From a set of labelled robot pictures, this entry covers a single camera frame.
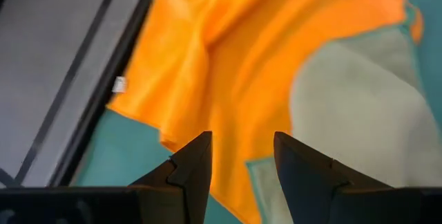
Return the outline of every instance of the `teal surface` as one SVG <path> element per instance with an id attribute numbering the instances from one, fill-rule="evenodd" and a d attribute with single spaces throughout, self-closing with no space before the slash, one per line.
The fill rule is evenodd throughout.
<path id="1" fill-rule="evenodd" d="M 423 15 L 425 31 L 418 47 L 423 88 L 442 129 L 442 0 L 410 0 Z"/>
<path id="2" fill-rule="evenodd" d="M 158 142 L 156 129 L 124 118 L 112 111 L 103 114 L 82 170 L 75 182 L 80 186 L 128 185 L 164 162 L 171 153 Z M 205 223 L 240 223 L 211 196 Z"/>
<path id="3" fill-rule="evenodd" d="M 425 32 L 418 49 L 419 68 L 428 102 L 442 123 L 442 0 L 410 0 L 423 14 Z M 158 166 L 170 153 L 154 128 L 107 111 L 97 127 L 78 185 L 127 185 Z M 240 223 L 209 197 L 205 223 Z"/>

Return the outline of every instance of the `gray surface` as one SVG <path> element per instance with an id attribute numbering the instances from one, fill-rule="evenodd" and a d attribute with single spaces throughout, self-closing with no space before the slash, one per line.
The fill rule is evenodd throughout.
<path id="1" fill-rule="evenodd" d="M 11 176 L 18 172 L 101 1 L 5 0 L 0 12 L 0 167 Z"/>
<path id="2" fill-rule="evenodd" d="M 113 0 L 23 185 L 46 185 L 139 0 Z"/>

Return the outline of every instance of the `white tag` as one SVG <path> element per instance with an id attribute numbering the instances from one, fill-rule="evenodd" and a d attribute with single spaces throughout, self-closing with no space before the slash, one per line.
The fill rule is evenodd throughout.
<path id="1" fill-rule="evenodd" d="M 112 92 L 114 93 L 124 93 L 126 92 L 126 78 L 122 76 L 118 76 L 115 78 L 115 82 L 113 84 Z"/>

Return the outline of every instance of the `orange microfiber towel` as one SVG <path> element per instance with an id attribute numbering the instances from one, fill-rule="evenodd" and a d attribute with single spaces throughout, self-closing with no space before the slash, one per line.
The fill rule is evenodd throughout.
<path id="1" fill-rule="evenodd" d="M 275 131 L 290 133 L 295 74 L 327 41 L 405 21 L 406 4 L 154 0 L 126 92 L 108 107 L 158 128 L 171 151 L 212 130 L 211 194 L 243 223 L 260 223 L 245 162 L 271 156 Z M 418 18 L 415 40 L 421 29 Z"/>

